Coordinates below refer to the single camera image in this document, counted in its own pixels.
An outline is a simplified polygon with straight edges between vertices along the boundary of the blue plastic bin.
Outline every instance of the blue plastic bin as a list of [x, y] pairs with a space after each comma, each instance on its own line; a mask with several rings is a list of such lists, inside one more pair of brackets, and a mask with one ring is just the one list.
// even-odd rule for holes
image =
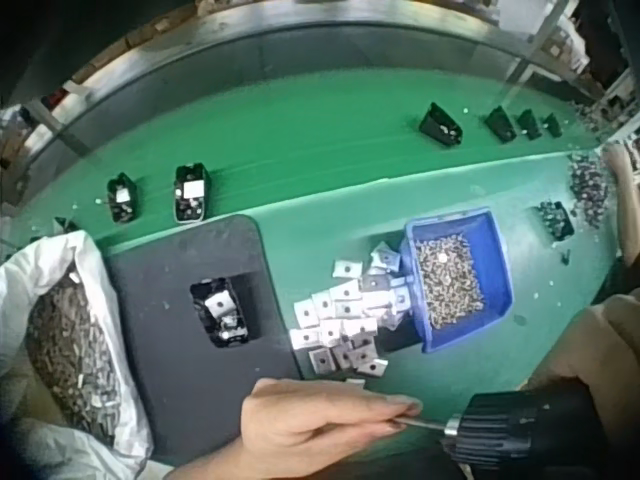
[[[415, 242], [456, 234], [462, 234], [469, 242], [485, 306], [479, 312], [460, 318], [455, 324], [436, 330], [429, 322]], [[409, 279], [413, 320], [423, 341], [423, 353], [451, 345], [495, 323], [513, 305], [513, 288], [504, 246], [493, 215], [487, 208], [412, 220], [406, 226], [400, 253], [402, 268]]]

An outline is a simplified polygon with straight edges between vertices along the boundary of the plastic bag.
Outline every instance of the plastic bag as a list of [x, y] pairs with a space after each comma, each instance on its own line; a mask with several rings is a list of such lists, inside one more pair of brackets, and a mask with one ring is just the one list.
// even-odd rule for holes
[[[29, 315], [74, 261], [92, 320], [104, 332], [120, 392], [113, 448], [79, 430], [18, 418], [30, 385], [38, 382], [24, 345]], [[85, 232], [43, 238], [0, 266], [0, 389], [2, 420], [17, 421], [25, 455], [37, 468], [46, 468], [48, 478], [134, 478], [145, 466], [153, 448], [151, 431], [127, 366], [116, 294]]]

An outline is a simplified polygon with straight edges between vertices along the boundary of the person's arm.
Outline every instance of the person's arm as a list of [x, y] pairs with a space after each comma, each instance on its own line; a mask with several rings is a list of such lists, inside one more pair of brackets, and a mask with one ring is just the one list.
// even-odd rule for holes
[[630, 267], [640, 256], [640, 196], [633, 181], [631, 159], [623, 145], [608, 145], [603, 158], [617, 183], [618, 241], [624, 263]]
[[260, 380], [242, 405], [232, 444], [172, 471], [167, 480], [262, 480], [307, 477], [405, 427], [420, 401], [343, 382]]

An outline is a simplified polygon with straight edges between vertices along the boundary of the hand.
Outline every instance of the hand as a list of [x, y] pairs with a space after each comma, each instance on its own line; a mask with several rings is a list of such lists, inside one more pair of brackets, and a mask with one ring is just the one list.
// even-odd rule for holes
[[622, 144], [610, 143], [602, 150], [602, 158], [607, 163], [617, 182], [633, 179], [633, 168], [629, 151]]
[[529, 379], [536, 388], [565, 378], [589, 387], [611, 444], [626, 448], [640, 431], [638, 297], [615, 296], [579, 315]]
[[171, 480], [306, 477], [402, 431], [419, 400], [384, 396], [343, 382], [263, 379], [242, 405], [234, 443], [174, 470]]

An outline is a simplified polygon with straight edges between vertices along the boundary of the power drill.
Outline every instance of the power drill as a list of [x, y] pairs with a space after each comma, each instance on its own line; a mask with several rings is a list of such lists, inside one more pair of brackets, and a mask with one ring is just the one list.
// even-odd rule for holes
[[534, 390], [475, 395], [464, 413], [454, 415], [446, 424], [408, 418], [399, 421], [443, 432], [445, 451], [474, 471], [500, 470], [514, 475], [550, 467], [597, 471], [607, 456], [607, 440], [593, 399], [588, 387], [578, 380]]

